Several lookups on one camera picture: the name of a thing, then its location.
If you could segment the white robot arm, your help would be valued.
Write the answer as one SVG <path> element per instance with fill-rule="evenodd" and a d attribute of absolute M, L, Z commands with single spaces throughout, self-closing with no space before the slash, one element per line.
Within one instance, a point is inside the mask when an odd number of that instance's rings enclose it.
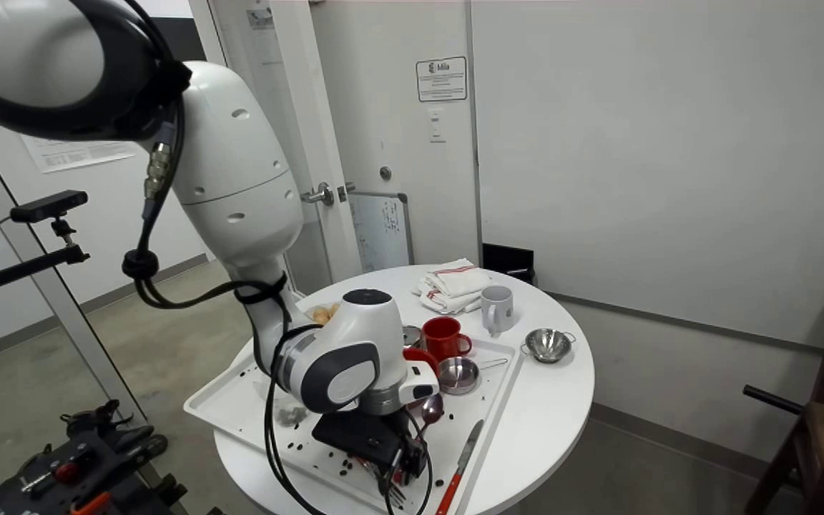
<path fill-rule="evenodd" d="M 315 439 L 379 474 L 422 472 L 405 410 L 436 381 L 403 354 L 399 306 L 383 290 L 345 291 L 325 323 L 296 311 L 283 263 L 303 226 L 296 181 L 236 71 L 175 58 L 136 0 L 0 0 L 0 125 L 140 147 L 140 223 L 183 205 L 249 316 L 253 366 L 320 417 Z"/>

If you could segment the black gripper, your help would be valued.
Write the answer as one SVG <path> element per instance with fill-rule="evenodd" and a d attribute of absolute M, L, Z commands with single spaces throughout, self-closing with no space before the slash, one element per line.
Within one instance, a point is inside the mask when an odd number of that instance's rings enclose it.
<path fill-rule="evenodd" d="M 405 410 L 392 416 L 332 411 L 315 424 L 310 439 L 372 464 L 379 474 L 418 477 L 425 469 L 422 443 Z"/>

